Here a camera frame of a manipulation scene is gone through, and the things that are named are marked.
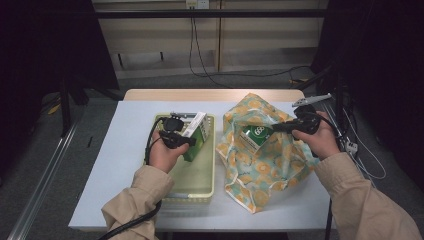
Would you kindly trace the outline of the white table sheet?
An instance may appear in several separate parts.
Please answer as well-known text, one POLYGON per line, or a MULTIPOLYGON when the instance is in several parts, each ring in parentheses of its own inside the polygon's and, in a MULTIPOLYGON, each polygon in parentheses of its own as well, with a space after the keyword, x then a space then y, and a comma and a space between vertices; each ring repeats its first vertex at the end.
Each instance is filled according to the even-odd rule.
MULTIPOLYGON (((215 116, 216 134, 222 135, 223 114, 234 101, 121 101, 105 136, 85 189, 69 226, 82 231, 104 231, 102 206, 132 182, 144 159, 154 117, 162 112, 207 112, 215 116)), ((298 185, 274 192, 263 211, 255 214, 224 191, 225 168, 215 165, 215 192, 208 204, 164 203, 157 215, 161 232, 286 232, 326 227, 329 196, 315 174, 298 185)))

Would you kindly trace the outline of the person's left hand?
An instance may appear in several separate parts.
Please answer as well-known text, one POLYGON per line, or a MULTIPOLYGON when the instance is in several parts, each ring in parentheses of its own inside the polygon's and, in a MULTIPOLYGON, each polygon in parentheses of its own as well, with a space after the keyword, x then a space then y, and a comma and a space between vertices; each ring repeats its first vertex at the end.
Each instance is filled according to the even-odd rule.
POLYGON ((153 143, 149 153, 149 165, 165 173, 169 173, 175 166, 177 159, 184 154, 189 145, 184 144, 175 149, 168 148, 158 132, 153 133, 153 143))

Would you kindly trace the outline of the orange-print teal fabric bag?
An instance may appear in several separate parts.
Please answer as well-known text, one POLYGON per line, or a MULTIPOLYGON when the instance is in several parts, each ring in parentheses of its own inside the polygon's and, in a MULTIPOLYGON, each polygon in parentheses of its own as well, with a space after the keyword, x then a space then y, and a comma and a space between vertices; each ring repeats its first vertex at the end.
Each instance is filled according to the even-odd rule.
POLYGON ((309 146, 284 132, 274 132, 256 152, 240 141, 244 127, 288 122, 292 117, 260 96, 249 93, 223 115, 223 137, 216 145, 225 168, 225 191, 250 213, 268 203, 272 191, 282 191, 308 177, 318 164, 309 146))

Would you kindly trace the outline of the wooden table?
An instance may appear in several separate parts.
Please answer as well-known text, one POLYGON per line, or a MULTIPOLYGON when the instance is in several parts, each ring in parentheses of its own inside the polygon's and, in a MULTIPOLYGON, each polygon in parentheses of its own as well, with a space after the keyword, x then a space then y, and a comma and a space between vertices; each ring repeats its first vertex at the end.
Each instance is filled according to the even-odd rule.
POLYGON ((264 100, 295 102, 303 98, 297 89, 130 89, 125 101, 239 101, 248 93, 264 100))

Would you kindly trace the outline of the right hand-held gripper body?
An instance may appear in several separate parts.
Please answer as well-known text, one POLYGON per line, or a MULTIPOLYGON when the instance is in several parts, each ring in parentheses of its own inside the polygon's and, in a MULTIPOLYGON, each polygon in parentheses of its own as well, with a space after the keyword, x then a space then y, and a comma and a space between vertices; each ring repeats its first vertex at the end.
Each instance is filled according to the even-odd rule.
POLYGON ((313 135, 317 132, 321 121, 326 121, 328 125, 332 125, 332 123, 323 116, 317 114, 315 108, 312 106, 313 103, 330 99, 331 97, 332 95, 327 93, 326 95, 301 98, 293 103, 292 106, 295 107, 294 114, 299 123, 296 129, 313 135))

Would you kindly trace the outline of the tall green white box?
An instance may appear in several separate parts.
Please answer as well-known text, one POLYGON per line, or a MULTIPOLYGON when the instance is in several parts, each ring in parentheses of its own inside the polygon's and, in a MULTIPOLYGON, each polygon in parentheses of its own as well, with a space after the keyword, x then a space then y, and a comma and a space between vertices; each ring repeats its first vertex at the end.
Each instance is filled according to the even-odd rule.
POLYGON ((208 114, 205 112, 198 112, 182 133, 183 137, 195 140, 195 143, 191 144, 188 151, 183 154, 185 161, 194 161, 209 135, 210 123, 208 114))

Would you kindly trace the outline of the green square box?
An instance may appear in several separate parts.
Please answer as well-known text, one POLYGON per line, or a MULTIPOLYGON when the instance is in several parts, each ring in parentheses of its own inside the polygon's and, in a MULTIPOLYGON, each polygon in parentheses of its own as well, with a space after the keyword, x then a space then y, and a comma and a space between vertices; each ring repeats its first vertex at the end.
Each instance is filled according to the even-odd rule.
POLYGON ((246 126, 240 134, 240 141, 250 153, 256 153, 272 136, 274 131, 266 126, 246 126))

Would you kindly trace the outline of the pale yellow plastic basket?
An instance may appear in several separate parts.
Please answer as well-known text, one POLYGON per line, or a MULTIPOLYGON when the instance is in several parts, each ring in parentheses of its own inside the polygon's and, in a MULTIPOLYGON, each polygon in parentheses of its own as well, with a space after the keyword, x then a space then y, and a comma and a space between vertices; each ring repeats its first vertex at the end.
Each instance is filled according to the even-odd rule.
MULTIPOLYGON (((149 163, 150 148, 153 143, 151 140, 154 131, 163 129, 163 118, 169 118, 171 115, 179 116, 184 122, 184 126, 179 134, 182 136, 185 128, 192 121, 197 113, 162 113, 154 117, 152 129, 150 131, 145 149, 144 163, 149 163)), ((170 193, 165 197, 168 202, 180 203, 208 203, 214 193, 215 176, 215 117, 208 114, 210 123, 210 135, 199 154, 193 162, 184 160, 180 156, 176 165, 169 172, 169 175, 175 182, 170 193)))

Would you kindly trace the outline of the black horizontal bar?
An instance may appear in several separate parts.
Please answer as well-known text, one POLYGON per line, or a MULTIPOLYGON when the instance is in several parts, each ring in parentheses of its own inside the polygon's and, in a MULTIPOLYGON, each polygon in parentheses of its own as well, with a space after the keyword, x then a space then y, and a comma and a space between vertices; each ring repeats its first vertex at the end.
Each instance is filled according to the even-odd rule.
POLYGON ((328 14, 322 9, 208 9, 208 10, 100 10, 102 19, 128 18, 320 18, 328 14))

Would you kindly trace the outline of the black metal stand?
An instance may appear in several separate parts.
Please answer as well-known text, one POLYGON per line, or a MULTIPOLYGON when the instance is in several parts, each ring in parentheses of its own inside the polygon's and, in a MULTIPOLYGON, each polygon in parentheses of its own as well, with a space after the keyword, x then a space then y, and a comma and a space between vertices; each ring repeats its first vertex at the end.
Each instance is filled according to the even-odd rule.
POLYGON ((70 100, 72 98, 76 105, 86 105, 89 101, 84 91, 82 80, 77 76, 64 76, 59 84, 60 103, 62 112, 62 133, 64 137, 71 128, 70 100))

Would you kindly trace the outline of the person's right hand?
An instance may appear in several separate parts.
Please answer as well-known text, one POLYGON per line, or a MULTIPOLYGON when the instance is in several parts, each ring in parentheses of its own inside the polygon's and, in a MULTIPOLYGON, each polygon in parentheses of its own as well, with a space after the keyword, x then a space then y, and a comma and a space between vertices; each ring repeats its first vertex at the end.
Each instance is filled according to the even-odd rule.
POLYGON ((326 121, 320 122, 317 132, 313 135, 299 130, 293 130, 292 135, 305 142, 320 160, 340 152, 333 128, 326 121))

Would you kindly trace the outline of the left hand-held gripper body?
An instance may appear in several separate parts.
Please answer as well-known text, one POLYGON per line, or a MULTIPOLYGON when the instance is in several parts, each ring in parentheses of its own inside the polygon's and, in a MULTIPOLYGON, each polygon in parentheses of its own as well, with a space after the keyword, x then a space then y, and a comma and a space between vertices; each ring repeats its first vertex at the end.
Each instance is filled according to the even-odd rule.
POLYGON ((159 131, 159 135, 168 148, 175 149, 187 142, 187 138, 179 134, 183 126, 184 122, 179 116, 163 118, 163 129, 159 131))

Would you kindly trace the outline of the black curtain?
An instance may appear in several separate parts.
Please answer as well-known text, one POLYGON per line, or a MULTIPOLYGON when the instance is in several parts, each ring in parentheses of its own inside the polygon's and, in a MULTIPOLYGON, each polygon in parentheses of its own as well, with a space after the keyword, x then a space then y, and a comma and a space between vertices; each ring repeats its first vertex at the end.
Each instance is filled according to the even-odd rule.
POLYGON ((92 0, 0 0, 0 176, 9 172, 49 93, 118 89, 92 0))
POLYGON ((311 64, 330 66, 424 191, 424 0, 328 0, 311 64))

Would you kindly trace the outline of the white wall socket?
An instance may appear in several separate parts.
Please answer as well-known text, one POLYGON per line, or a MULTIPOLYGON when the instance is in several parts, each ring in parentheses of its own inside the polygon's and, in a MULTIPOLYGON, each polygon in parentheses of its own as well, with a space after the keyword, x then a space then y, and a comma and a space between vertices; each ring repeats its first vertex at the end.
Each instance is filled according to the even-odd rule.
POLYGON ((209 0, 186 0, 187 9, 208 9, 209 7, 209 0))

